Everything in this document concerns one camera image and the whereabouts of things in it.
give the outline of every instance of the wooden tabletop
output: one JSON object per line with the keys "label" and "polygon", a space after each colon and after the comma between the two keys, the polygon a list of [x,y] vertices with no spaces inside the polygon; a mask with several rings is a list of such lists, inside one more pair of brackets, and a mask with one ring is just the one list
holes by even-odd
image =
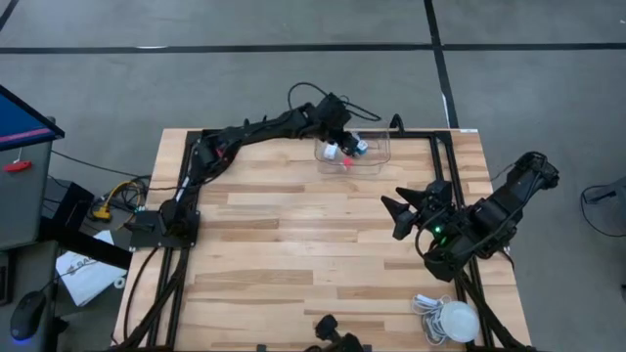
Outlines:
{"label": "wooden tabletop", "polygon": [[[163,131],[151,187],[175,186],[188,130]],[[451,131],[466,203],[491,191],[478,133]],[[186,277],[176,350],[302,350],[319,344],[313,328],[335,315],[375,351],[463,350],[425,341],[411,299],[421,293],[455,297],[414,249],[413,235],[391,236],[393,222],[380,196],[396,187],[423,189],[434,179],[427,140],[391,140],[391,160],[377,175],[318,172],[311,140],[272,140],[241,149],[231,167],[202,187],[201,229]],[[440,148],[447,179],[447,158]],[[157,209],[172,192],[150,192]],[[423,248],[429,234],[421,239]],[[115,338],[130,287],[150,251],[133,255]],[[129,312],[132,330],[153,304],[162,249],[138,284]],[[172,268],[177,257],[174,257]],[[509,331],[530,343],[511,265],[494,256],[479,261],[488,303]],[[165,341],[169,306],[158,341]]]}

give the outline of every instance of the monitor screen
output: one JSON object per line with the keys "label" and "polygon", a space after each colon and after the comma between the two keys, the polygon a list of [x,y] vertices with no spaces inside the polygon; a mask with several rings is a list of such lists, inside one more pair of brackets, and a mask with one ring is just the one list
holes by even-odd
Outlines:
{"label": "monitor screen", "polygon": [[0,151],[64,136],[64,131],[53,122],[0,86]]}

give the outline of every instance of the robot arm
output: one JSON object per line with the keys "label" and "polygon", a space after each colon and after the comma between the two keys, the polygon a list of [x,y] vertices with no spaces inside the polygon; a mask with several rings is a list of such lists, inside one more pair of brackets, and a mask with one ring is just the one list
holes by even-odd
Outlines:
{"label": "robot arm", "polygon": [[452,185],[435,181],[425,191],[397,188],[397,193],[417,212],[409,211],[409,204],[391,198],[381,200],[395,221],[393,236],[404,239],[413,226],[428,229],[434,235],[429,251],[422,254],[425,265],[437,279],[450,282],[473,255],[488,259],[507,245],[515,235],[522,209],[539,190],[557,186],[559,172],[543,154],[524,154],[507,175],[507,183],[489,198],[458,209],[452,203]]}

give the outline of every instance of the transparent box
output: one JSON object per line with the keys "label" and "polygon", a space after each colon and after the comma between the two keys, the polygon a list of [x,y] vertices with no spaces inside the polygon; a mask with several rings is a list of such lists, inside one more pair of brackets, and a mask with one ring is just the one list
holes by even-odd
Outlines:
{"label": "transparent box", "polygon": [[388,123],[383,128],[346,129],[367,143],[367,151],[357,157],[344,154],[341,149],[315,140],[315,158],[318,171],[325,174],[376,175],[391,158]]}

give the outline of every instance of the white cable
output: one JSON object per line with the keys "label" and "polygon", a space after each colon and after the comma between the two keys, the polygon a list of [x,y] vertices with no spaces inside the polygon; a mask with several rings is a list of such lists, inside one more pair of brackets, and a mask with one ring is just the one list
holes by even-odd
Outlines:
{"label": "white cable", "polygon": [[422,316],[423,326],[427,329],[425,331],[426,341],[433,346],[442,344],[448,338],[448,334],[441,327],[441,310],[444,304],[451,301],[452,298],[447,294],[436,300],[421,294],[413,297],[411,308],[415,314]]}

